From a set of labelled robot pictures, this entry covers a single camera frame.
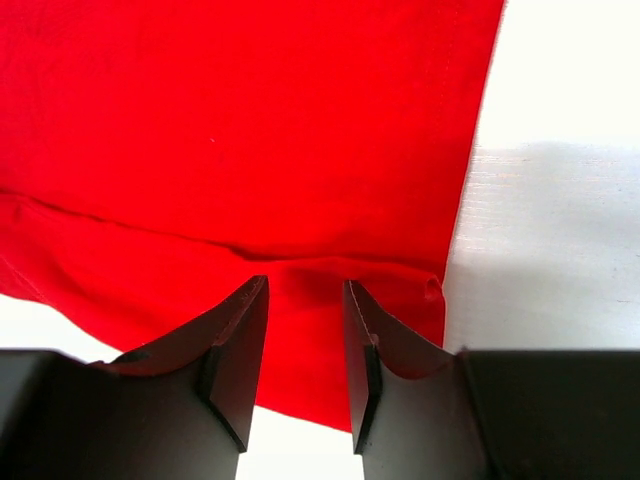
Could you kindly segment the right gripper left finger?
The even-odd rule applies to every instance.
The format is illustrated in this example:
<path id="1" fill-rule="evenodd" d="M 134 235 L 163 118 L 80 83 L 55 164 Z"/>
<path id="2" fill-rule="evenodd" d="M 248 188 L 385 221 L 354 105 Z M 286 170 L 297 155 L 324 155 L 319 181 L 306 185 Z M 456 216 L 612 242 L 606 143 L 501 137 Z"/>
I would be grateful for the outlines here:
<path id="1" fill-rule="evenodd" d="M 90 478 L 235 478 L 249 443 L 268 305 L 268 280 L 254 276 L 175 330 L 94 363 L 109 406 Z"/>

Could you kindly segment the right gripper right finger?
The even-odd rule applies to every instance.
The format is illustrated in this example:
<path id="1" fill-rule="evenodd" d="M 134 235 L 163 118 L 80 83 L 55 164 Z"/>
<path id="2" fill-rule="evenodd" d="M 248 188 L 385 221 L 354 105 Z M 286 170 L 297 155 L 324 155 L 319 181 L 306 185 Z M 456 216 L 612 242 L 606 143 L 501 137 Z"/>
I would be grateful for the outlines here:
<path id="1" fill-rule="evenodd" d="M 491 466 L 456 357 L 343 285 L 353 449 L 367 479 L 488 479 Z"/>

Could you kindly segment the red t-shirt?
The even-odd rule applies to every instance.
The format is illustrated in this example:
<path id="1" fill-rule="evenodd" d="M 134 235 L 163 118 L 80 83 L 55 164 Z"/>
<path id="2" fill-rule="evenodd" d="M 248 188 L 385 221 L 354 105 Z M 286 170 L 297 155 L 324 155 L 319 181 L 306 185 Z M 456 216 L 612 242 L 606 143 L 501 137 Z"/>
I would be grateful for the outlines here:
<path id="1" fill-rule="evenodd" d="M 1 291 L 136 348 L 254 275 L 259 405 L 350 429 L 342 285 L 441 342 L 499 1 L 5 1 Z"/>

